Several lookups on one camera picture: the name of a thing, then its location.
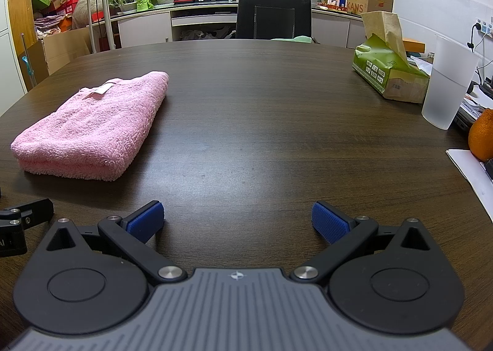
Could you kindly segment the white paper sheet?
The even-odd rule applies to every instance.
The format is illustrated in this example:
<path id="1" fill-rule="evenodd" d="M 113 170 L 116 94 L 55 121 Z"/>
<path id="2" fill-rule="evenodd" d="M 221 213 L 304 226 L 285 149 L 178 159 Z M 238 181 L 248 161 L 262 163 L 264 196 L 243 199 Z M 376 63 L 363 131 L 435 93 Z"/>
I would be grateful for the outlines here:
<path id="1" fill-rule="evenodd" d="M 492 219 L 493 185 L 484 163 L 467 150 L 449 149 L 446 154 L 471 185 L 486 213 Z"/>

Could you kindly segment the pink terry towel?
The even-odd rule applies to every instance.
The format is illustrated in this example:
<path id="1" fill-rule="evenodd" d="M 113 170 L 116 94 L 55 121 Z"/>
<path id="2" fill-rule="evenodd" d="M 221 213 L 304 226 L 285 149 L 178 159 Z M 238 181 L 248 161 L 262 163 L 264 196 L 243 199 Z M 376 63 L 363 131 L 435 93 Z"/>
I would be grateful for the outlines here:
<path id="1" fill-rule="evenodd" d="M 166 96 L 169 75 L 151 71 L 82 88 L 11 144 L 26 172 L 118 179 L 135 159 Z"/>

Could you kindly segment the green cloth on chair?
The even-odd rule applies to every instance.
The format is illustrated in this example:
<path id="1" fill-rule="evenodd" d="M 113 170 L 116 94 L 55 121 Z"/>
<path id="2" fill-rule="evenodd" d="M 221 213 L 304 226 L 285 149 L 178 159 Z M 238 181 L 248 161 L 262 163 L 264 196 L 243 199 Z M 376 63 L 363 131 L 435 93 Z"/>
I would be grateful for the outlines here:
<path id="1" fill-rule="evenodd" d="M 292 43 L 312 43 L 312 38 L 306 35 L 299 35 L 294 38 L 274 38 L 272 41 L 283 41 Z"/>

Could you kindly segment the orange fruit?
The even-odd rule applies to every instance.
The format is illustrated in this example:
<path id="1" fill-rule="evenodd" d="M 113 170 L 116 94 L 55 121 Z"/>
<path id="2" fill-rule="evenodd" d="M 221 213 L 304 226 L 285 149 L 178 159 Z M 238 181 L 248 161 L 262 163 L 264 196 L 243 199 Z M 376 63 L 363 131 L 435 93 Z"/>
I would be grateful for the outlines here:
<path id="1" fill-rule="evenodd" d="M 480 161 L 493 158 L 493 110 L 485 109 L 472 125 L 468 135 L 471 153 Z"/>

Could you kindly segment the frosted plastic cup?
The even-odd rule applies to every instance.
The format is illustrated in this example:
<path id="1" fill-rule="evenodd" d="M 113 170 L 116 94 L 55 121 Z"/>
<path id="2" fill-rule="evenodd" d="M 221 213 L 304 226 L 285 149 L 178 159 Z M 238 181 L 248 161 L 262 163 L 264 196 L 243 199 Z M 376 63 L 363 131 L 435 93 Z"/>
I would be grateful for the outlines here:
<path id="1" fill-rule="evenodd" d="M 431 125 L 448 130 L 480 61 L 466 46 L 437 36 L 434 62 L 421 114 Z"/>

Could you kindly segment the large cardboard box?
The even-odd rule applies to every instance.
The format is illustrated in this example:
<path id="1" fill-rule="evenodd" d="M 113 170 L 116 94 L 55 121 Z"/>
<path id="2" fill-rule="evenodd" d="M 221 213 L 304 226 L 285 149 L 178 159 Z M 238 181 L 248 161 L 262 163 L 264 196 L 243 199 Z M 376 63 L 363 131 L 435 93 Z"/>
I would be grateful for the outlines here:
<path id="1" fill-rule="evenodd" d="M 90 55 L 91 50 L 88 28 L 49 35 L 27 49 L 38 82 L 76 58 Z"/>

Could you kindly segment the black office chair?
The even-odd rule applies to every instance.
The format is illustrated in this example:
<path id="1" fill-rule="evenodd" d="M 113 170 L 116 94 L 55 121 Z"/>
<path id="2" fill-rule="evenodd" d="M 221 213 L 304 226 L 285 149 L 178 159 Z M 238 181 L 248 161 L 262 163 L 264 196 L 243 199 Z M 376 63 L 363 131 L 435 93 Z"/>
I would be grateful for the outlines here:
<path id="1" fill-rule="evenodd" d="M 312 36 L 311 0 L 239 0 L 238 39 Z"/>

